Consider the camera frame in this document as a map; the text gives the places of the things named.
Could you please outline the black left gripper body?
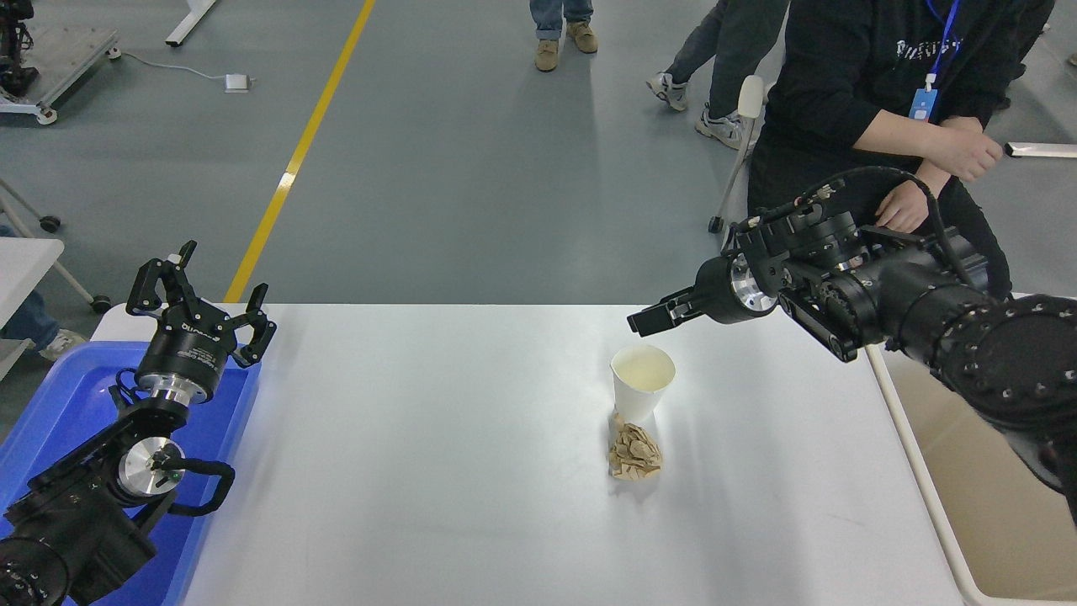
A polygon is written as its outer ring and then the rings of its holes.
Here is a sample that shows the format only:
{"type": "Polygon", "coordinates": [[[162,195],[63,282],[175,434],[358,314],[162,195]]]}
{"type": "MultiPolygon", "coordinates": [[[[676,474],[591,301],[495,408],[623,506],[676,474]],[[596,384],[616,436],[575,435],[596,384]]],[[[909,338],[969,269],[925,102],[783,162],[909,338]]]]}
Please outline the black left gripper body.
{"type": "Polygon", "coordinates": [[[202,394],[213,394],[230,353],[227,344],[232,340],[213,332],[224,319],[225,311],[213,306],[201,306],[195,313],[183,306],[166,308],[135,372],[139,389],[149,391],[154,377],[176,375],[197,385],[202,394]]]}

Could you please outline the person's left hand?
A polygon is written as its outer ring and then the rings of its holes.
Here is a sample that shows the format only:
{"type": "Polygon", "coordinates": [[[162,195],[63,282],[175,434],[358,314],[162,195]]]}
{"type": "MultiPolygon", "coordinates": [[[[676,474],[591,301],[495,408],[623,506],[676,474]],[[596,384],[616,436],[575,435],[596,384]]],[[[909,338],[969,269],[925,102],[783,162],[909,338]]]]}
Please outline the person's left hand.
{"type": "Polygon", "coordinates": [[[884,197],[876,210],[875,226],[908,234],[920,229],[929,215],[926,194],[917,183],[905,181],[884,197]]]}

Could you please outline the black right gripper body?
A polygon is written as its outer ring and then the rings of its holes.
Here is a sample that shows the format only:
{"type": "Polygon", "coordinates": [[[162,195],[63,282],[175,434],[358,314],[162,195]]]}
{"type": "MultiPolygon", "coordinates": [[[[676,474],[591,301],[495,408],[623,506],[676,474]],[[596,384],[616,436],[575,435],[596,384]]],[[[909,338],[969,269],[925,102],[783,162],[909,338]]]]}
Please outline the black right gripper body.
{"type": "Polygon", "coordinates": [[[731,258],[705,260],[697,271],[693,291],[696,310],[723,325],[743,321],[743,306],[732,288],[731,269],[731,258]]]}

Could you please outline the person's right hand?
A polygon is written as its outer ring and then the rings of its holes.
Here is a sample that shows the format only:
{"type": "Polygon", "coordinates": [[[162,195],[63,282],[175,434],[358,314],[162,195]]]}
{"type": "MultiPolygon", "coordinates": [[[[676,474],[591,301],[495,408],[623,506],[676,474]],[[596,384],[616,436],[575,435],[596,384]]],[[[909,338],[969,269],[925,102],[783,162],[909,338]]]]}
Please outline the person's right hand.
{"type": "Polygon", "coordinates": [[[939,124],[937,150],[932,161],[952,177],[973,183],[984,177],[1004,156],[1001,143],[984,133],[974,116],[951,116],[939,124]]]}

